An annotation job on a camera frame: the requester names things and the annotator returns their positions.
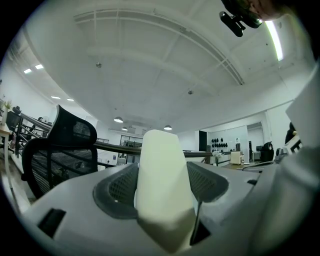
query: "white foam block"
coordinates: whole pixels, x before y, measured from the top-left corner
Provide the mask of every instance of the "white foam block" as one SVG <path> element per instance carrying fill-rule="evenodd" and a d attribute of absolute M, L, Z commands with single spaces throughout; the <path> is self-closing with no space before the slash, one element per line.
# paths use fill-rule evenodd
<path fill-rule="evenodd" d="M 196 215 L 178 136 L 151 130 L 143 137 L 136 191 L 138 222 L 169 253 L 189 248 Z"/>

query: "black office chair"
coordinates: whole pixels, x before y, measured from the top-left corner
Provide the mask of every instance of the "black office chair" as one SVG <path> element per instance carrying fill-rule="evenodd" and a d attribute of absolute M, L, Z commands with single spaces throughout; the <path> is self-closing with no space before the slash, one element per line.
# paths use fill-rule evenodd
<path fill-rule="evenodd" d="M 269 162 L 274 159 L 275 151 L 271 141 L 264 144 L 260 152 L 261 152 L 261 158 L 260 158 L 261 163 Z"/>
<path fill-rule="evenodd" d="M 12 111 L 8 112 L 5 123 L 6 123 L 6 126 L 8 126 L 8 129 L 10 131 L 12 131 L 12 134 L 9 135 L 9 141 L 12 140 L 13 133 L 15 132 L 16 127 L 19 124 L 20 119 L 21 119 L 20 115 L 14 113 Z M 4 145 L 5 145 L 5 139 L 2 138 L 2 145 L 0 145 L 0 149 L 3 149 Z M 15 152 L 10 147 L 8 147 L 8 150 L 11 151 L 11 152 Z"/>
<path fill-rule="evenodd" d="M 96 129 L 60 105 L 57 108 L 47 138 L 31 139 L 22 151 L 21 178 L 36 198 L 66 180 L 98 171 Z"/>

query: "black equipment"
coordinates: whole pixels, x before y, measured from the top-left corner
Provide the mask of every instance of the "black equipment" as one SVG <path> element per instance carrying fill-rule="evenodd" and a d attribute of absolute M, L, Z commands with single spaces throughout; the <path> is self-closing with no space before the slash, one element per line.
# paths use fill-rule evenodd
<path fill-rule="evenodd" d="M 12 108 L 12 111 L 13 111 L 14 113 L 16 113 L 17 115 L 20 115 L 20 113 L 21 113 L 21 110 L 20 110 L 20 107 L 19 107 L 19 106 L 14 106 L 14 107 Z"/>
<path fill-rule="evenodd" d="M 36 198 L 66 180 L 98 171 L 96 129 L 60 105 L 57 108 L 47 138 L 29 140 L 22 152 L 22 179 Z"/>
<path fill-rule="evenodd" d="M 8 129 L 10 131 L 12 131 L 12 133 L 15 132 L 16 130 L 16 127 L 19 123 L 21 119 L 21 116 L 19 116 L 18 114 L 10 111 L 8 112 L 7 116 L 6 116 L 6 126 L 8 126 Z M 12 140 L 12 134 L 9 135 L 9 139 L 8 141 L 11 141 Z M 0 149 L 3 149 L 4 148 L 4 145 L 5 145 L 5 138 L 2 139 L 2 145 L 0 145 Z M 8 150 L 11 151 L 11 152 L 15 152 L 13 149 L 11 149 L 10 147 L 8 147 Z"/>
<path fill-rule="evenodd" d="M 257 29 L 263 23 L 259 16 L 249 10 L 250 4 L 248 1 L 241 0 L 221 0 L 224 7 L 232 14 L 229 16 L 226 12 L 221 11 L 219 13 L 220 20 L 228 26 L 229 29 L 237 37 L 244 35 L 245 26 L 241 22 L 244 22 L 247 26 Z"/>
<path fill-rule="evenodd" d="M 255 149 L 257 152 L 261 151 L 264 146 L 256 146 Z"/>
<path fill-rule="evenodd" d="M 267 142 L 266 144 L 263 145 L 261 149 L 261 162 L 269 162 L 274 159 L 274 146 L 272 145 L 271 141 Z"/>

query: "black slot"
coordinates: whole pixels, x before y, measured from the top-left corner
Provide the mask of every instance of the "black slot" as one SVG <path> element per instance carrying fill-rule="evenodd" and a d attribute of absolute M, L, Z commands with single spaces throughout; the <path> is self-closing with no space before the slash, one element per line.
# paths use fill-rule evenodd
<path fill-rule="evenodd" d="M 60 209 L 51 209 L 42 219 L 38 228 L 53 238 L 66 212 Z"/>
<path fill-rule="evenodd" d="M 210 231 L 202 224 L 200 220 L 200 208 L 202 202 L 198 203 L 198 212 L 196 215 L 194 229 L 190 238 L 190 245 L 194 246 L 197 243 L 201 242 L 203 239 L 211 235 Z"/>
<path fill-rule="evenodd" d="M 248 180 L 246 183 L 249 183 L 249 184 L 251 184 L 251 185 L 256 185 L 257 184 L 257 180 L 255 180 L 255 179 L 250 179 L 250 180 Z"/>

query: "ceiling light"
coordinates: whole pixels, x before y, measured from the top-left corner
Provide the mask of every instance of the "ceiling light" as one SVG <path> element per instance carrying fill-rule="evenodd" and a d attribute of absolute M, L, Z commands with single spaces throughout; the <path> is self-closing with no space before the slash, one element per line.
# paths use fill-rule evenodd
<path fill-rule="evenodd" d="M 171 131 L 171 130 L 172 130 L 172 127 L 171 127 L 170 125 L 166 125 L 166 126 L 164 127 L 164 129 L 167 130 L 167 131 Z"/>
<path fill-rule="evenodd" d="M 41 64 L 39 64 L 39 65 L 36 65 L 35 68 L 36 68 L 37 70 L 40 70 L 40 69 L 43 69 L 44 66 L 42 66 Z"/>
<path fill-rule="evenodd" d="M 124 121 L 122 120 L 122 118 L 120 116 L 117 116 L 115 119 L 113 119 L 115 122 L 117 123 L 123 123 Z"/>
<path fill-rule="evenodd" d="M 275 51 L 276 51 L 276 55 L 278 57 L 278 61 L 282 61 L 284 58 L 284 54 L 282 52 L 282 48 L 281 48 L 281 43 L 280 43 L 280 39 L 276 30 L 276 26 L 273 23 L 273 21 L 266 21 L 265 22 L 266 26 L 269 29 L 269 32 L 271 34 L 273 43 L 274 43 L 274 47 L 275 47 Z"/>
<path fill-rule="evenodd" d="M 28 74 L 30 72 L 32 72 L 32 70 L 30 68 L 26 69 L 25 71 L 23 71 L 25 74 Z"/>

